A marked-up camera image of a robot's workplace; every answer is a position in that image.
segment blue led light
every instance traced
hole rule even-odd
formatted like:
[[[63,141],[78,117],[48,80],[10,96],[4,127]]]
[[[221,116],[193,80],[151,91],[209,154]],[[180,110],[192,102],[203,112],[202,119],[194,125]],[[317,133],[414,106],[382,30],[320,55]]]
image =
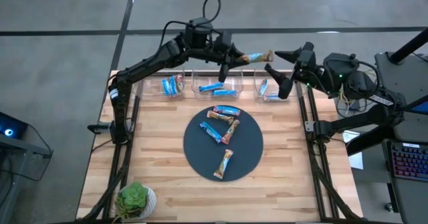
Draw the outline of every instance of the blue led light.
[[[12,134],[13,134],[13,130],[11,130],[11,129],[5,130],[5,135],[6,136],[11,136]]]

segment potted succulent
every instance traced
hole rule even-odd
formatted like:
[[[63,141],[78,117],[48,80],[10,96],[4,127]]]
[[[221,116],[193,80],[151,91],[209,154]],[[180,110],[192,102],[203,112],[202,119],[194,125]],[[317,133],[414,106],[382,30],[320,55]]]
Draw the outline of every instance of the potted succulent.
[[[156,195],[152,189],[134,182],[119,191],[114,204],[117,217],[113,223],[119,218],[144,219],[154,211]]]

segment concrete floor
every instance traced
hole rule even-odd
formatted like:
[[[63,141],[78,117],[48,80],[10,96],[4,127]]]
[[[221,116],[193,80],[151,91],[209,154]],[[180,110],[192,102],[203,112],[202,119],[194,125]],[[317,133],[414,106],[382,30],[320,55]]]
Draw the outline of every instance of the concrete floor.
[[[127,0],[0,0],[0,31],[120,29]],[[203,0],[134,0],[129,29],[161,29],[169,20],[201,15]],[[222,0],[214,27],[410,27],[428,25],[428,0]],[[214,11],[209,4],[208,14]],[[296,49],[315,44],[318,61],[330,52],[366,62],[395,50],[415,32],[240,34],[242,51]],[[11,223],[74,219],[117,36],[0,37],[0,111],[34,125],[55,150],[38,183],[27,181]],[[154,53],[159,36],[126,36],[119,69]],[[428,53],[428,46],[420,49]],[[284,62],[277,68],[290,69]],[[187,69],[216,68],[191,61]],[[364,216],[399,222],[383,210],[386,185],[357,183]]]

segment white paper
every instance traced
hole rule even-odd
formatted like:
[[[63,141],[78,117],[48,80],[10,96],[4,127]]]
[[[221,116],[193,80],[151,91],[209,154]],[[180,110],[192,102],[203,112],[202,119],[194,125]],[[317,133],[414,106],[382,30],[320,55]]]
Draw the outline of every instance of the white paper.
[[[360,133],[357,132],[353,132],[353,131],[349,131],[349,130],[345,130],[343,132],[343,141],[345,141],[345,143],[351,141],[353,138],[357,137],[360,135]],[[356,168],[356,169],[363,169],[362,166],[362,153],[358,152],[352,156],[349,157],[349,164],[352,168]]]

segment white pot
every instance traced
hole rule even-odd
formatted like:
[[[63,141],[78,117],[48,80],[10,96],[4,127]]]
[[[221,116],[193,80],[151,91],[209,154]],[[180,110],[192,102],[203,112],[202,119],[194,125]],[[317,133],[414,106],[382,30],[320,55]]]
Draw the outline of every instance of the white pot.
[[[156,195],[154,191],[150,187],[146,187],[143,185],[143,187],[147,188],[147,204],[144,208],[144,211],[137,217],[129,218],[127,220],[141,220],[146,219],[148,216],[152,215],[153,211],[156,209]]]

